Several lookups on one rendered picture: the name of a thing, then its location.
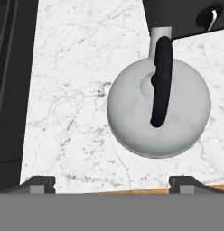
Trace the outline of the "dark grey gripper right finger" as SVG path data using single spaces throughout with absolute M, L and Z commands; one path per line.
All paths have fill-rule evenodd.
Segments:
M 205 186 L 192 176 L 171 176 L 169 178 L 170 194 L 209 194 L 221 193 L 221 189 Z

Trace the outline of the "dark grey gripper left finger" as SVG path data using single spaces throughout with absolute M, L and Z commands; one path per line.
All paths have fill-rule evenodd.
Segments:
M 14 186 L 10 189 L 4 189 L 3 193 L 12 194 L 55 194 L 54 185 L 56 179 L 54 176 L 32 176 L 22 185 Z

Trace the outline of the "black stove knob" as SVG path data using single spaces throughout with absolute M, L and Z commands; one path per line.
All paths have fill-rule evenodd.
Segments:
M 221 5 L 211 5 L 204 8 L 196 17 L 196 25 L 204 28 L 206 32 L 209 32 L 222 15 L 223 10 L 224 7 Z

